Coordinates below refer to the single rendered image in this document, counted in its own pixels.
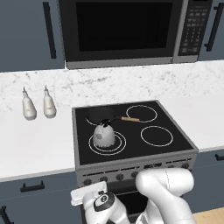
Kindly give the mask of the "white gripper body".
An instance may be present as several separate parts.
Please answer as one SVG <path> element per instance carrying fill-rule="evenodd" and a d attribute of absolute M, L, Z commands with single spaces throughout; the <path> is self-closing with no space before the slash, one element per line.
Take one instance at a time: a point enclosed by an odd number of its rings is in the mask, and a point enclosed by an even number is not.
<path fill-rule="evenodd" d="M 71 191 L 71 204 L 73 206 L 79 206 L 83 203 L 83 198 L 91 193 L 94 199 L 97 199 L 101 194 L 108 191 L 107 183 L 105 181 L 98 182 L 92 185 L 83 186 Z"/>

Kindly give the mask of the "white and black kettle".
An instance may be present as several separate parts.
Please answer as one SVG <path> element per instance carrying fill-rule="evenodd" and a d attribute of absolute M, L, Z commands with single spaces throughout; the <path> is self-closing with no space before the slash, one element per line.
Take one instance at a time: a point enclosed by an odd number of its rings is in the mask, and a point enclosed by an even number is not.
<path fill-rule="evenodd" d="M 115 143 L 115 132 L 108 119 L 102 120 L 94 129 L 93 140 L 96 146 L 105 148 Z"/>

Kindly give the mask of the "black and grey stove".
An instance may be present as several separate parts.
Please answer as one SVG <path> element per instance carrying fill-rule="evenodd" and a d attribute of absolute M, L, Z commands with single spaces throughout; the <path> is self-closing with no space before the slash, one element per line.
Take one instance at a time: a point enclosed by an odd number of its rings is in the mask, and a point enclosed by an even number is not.
<path fill-rule="evenodd" d="M 93 134 L 96 124 L 88 119 L 91 108 L 75 108 L 73 115 L 73 145 L 75 172 L 78 188 L 107 177 L 107 188 L 126 207 L 130 224 L 136 224 L 138 216 L 147 206 L 148 199 L 138 192 L 132 172 L 157 168 L 181 168 L 189 164 L 193 168 L 198 154 L 197 147 L 176 124 L 159 101 L 132 102 L 99 107 L 112 108 L 118 116 L 139 118 L 140 122 L 115 120 L 111 126 L 115 143 L 109 147 L 96 146 Z M 116 180 L 123 174 L 123 180 Z"/>

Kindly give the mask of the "blue-grey drawer front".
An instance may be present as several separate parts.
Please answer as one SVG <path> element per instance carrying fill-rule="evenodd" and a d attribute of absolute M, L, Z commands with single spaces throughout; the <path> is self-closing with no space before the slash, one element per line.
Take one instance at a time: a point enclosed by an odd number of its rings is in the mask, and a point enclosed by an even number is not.
<path fill-rule="evenodd" d="M 183 196 L 193 213 L 224 207 L 224 149 L 200 152 L 192 170 L 193 189 Z"/>
<path fill-rule="evenodd" d="M 27 186 L 39 185 L 43 181 L 45 188 L 32 192 L 20 192 L 23 183 Z M 0 183 L 0 200 L 11 200 L 26 196 L 34 196 L 44 193 L 55 193 L 62 190 L 74 189 L 77 186 L 76 174 L 74 171 L 53 175 L 46 175 L 35 178 L 24 178 Z"/>

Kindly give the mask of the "blue-grey base cupboard door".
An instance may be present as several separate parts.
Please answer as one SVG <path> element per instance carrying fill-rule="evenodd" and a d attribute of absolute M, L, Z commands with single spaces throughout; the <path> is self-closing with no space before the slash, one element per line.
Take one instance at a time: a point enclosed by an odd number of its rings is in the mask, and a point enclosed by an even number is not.
<path fill-rule="evenodd" d="M 82 224 L 81 210 L 71 205 L 68 193 L 49 193 L 0 200 L 8 220 L 0 214 L 0 224 Z"/>

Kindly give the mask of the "white bottle with spout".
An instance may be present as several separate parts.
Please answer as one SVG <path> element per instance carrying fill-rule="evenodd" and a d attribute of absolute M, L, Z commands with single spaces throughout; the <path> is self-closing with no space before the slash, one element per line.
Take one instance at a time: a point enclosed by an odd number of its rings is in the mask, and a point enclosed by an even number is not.
<path fill-rule="evenodd" d="M 23 115 L 28 121 L 35 120 L 37 117 L 37 110 L 34 107 L 32 99 L 29 97 L 27 91 L 23 89 Z"/>
<path fill-rule="evenodd" d="M 44 114 L 46 118 L 54 118 L 57 114 L 57 109 L 55 108 L 53 98 L 50 96 L 47 87 L 44 90 Z"/>

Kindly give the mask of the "black and silver microwave oven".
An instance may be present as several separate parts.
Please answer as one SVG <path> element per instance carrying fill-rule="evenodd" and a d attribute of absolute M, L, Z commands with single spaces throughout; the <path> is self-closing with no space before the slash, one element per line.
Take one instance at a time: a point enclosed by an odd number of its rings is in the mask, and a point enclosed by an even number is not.
<path fill-rule="evenodd" d="M 69 69 L 193 63 L 213 0 L 59 0 Z"/>

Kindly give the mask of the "blue-grey wall cupboard door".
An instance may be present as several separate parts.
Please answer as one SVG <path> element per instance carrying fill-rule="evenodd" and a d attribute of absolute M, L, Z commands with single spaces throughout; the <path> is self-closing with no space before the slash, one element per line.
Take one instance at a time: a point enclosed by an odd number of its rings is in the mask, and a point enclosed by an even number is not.
<path fill-rule="evenodd" d="M 216 14 L 216 10 L 214 9 L 214 6 L 217 6 L 219 3 L 224 3 L 224 0 L 213 0 L 212 8 L 210 10 L 210 14 L 206 24 L 204 39 L 203 39 L 202 46 L 199 52 L 198 61 L 224 60 L 224 9 L 221 15 L 220 24 L 219 24 L 218 31 L 216 33 L 216 37 L 213 42 L 212 51 L 208 52 L 207 49 L 204 47 L 204 44 L 208 43 L 210 33 L 214 24 L 214 18 Z"/>
<path fill-rule="evenodd" d="M 43 2 L 49 2 L 56 59 L 50 55 Z M 58 0 L 0 0 L 0 72 L 65 67 Z"/>

